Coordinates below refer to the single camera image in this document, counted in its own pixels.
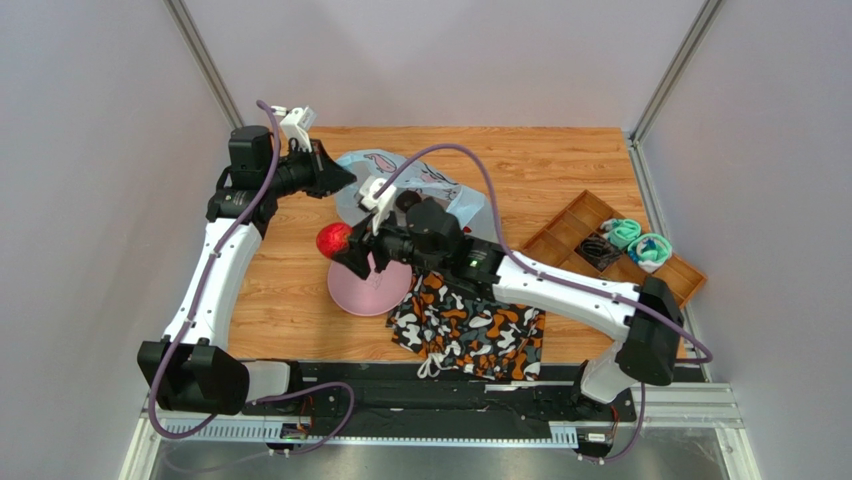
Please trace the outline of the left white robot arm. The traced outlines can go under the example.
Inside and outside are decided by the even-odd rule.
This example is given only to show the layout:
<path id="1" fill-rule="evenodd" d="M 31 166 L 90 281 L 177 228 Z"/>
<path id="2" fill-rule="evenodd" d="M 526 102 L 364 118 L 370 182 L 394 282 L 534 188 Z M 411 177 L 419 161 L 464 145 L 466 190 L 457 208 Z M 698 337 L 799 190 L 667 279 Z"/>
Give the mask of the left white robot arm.
<path id="1" fill-rule="evenodd" d="M 237 297 L 279 199 L 298 193 L 322 199 L 356 179 L 305 127 L 237 128 L 228 153 L 230 163 L 207 203 L 204 245 L 185 297 L 162 338 L 143 342 L 137 354 L 151 407 L 235 415 L 247 403 L 287 392 L 287 362 L 228 354 Z"/>

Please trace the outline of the light blue plastic bag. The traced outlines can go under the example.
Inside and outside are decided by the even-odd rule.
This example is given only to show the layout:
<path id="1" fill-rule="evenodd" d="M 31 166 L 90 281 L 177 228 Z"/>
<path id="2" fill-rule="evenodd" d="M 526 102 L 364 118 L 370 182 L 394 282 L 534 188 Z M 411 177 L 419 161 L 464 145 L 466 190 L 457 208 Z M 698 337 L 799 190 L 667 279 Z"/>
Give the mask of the light blue plastic bag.
<path id="1" fill-rule="evenodd" d="M 357 181 L 334 195 L 338 217 L 354 226 L 366 218 L 359 207 L 359 188 L 370 178 L 387 179 L 406 161 L 402 155 L 380 149 L 356 150 L 342 155 L 337 163 L 356 175 Z M 480 239 L 496 242 L 493 211 L 486 196 L 452 179 L 422 161 L 414 162 L 394 182 L 398 192 L 413 191 L 431 197 L 454 215 L 463 230 Z"/>

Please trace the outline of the dark purple plum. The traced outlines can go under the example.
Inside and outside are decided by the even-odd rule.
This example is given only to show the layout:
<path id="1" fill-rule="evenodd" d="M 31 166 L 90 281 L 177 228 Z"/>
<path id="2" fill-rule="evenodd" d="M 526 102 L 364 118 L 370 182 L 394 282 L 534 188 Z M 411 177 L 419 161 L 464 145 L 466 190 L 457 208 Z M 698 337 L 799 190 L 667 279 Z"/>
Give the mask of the dark purple plum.
<path id="1" fill-rule="evenodd" d="M 423 198 L 421 195 L 412 190 L 404 190 L 399 193 L 395 199 L 395 208 L 402 213 L 407 213 L 414 205 L 419 204 Z"/>

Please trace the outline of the red apple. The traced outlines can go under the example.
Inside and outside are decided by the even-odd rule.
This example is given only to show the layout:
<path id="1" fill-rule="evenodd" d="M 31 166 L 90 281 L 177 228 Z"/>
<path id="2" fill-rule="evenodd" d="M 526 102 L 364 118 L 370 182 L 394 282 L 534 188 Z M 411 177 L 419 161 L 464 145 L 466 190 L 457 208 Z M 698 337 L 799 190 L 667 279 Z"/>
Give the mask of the red apple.
<path id="1" fill-rule="evenodd" d="M 325 226 L 316 236 L 316 247 L 326 258 L 332 259 L 335 254 L 345 251 L 349 245 L 349 236 L 353 228 L 343 222 L 335 222 Z"/>

